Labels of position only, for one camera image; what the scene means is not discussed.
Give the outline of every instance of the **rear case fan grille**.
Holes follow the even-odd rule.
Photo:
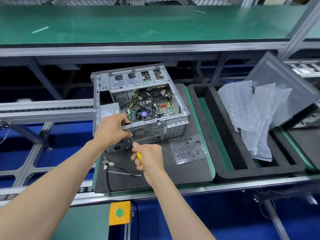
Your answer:
[[[151,129],[147,126],[139,126],[131,130],[132,139],[140,140],[150,136]]]

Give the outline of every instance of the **foam packaging tray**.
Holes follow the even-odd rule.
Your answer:
[[[269,133],[267,139],[273,156],[272,162],[257,161],[251,157],[240,134],[234,130],[229,114],[217,93],[221,86],[188,86],[217,175],[222,179],[237,179],[304,171],[305,164],[298,153],[292,150],[288,152],[279,141],[274,141],[272,133]],[[209,114],[205,113],[204,103]]]

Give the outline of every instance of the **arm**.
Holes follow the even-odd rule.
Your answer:
[[[143,165],[137,159],[136,153],[132,155],[131,159],[135,160],[138,170],[146,169],[145,178],[159,200],[172,239],[215,240],[165,172],[161,146],[139,145],[134,142],[132,150],[141,153]]]
[[[125,114],[105,117],[94,139],[0,209],[0,239],[50,239],[88,171],[110,145],[129,136]]]

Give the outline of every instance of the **screwdriver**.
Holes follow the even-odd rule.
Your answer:
[[[130,138],[131,138],[131,140],[132,140],[132,143],[134,143],[134,140],[132,139],[131,133],[130,133],[130,131],[129,131],[128,129],[127,129],[127,132],[128,132],[129,135],[130,135]],[[137,152],[137,157],[139,158],[139,160],[140,160],[140,162],[141,162],[141,165],[142,165],[141,153]]]

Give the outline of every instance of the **pliers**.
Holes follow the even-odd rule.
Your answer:
[[[103,158],[104,158],[104,160],[102,161],[102,164],[103,164],[103,170],[105,172],[104,175],[105,175],[105,182],[106,182],[106,192],[107,192],[107,194],[109,196],[111,196],[110,184],[109,184],[108,166],[121,168],[122,170],[124,170],[127,173],[129,173],[132,177],[135,177],[136,175],[134,174],[134,172],[132,172],[130,169],[126,168],[124,165],[111,162],[106,158],[106,156],[103,156]]]

